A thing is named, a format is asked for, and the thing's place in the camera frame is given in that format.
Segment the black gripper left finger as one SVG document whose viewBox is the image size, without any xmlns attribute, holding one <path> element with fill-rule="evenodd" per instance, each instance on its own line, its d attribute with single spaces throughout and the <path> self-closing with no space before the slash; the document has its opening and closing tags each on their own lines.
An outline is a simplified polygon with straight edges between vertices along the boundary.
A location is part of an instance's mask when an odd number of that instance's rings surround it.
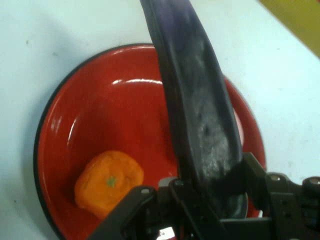
<svg viewBox="0 0 320 240">
<path fill-rule="evenodd" d="M 223 240 L 225 228 L 192 184 L 180 179 L 132 189 L 90 240 Z"/>
</svg>

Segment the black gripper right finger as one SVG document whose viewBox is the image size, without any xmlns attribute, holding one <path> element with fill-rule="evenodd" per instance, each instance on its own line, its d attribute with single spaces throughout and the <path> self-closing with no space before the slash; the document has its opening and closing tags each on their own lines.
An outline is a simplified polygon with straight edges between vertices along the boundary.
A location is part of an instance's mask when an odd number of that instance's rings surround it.
<svg viewBox="0 0 320 240">
<path fill-rule="evenodd" d="M 267 173 L 254 155 L 243 154 L 242 187 L 263 217 L 223 219 L 232 240 L 318 240 L 320 178 L 295 184 L 277 172 Z"/>
</svg>

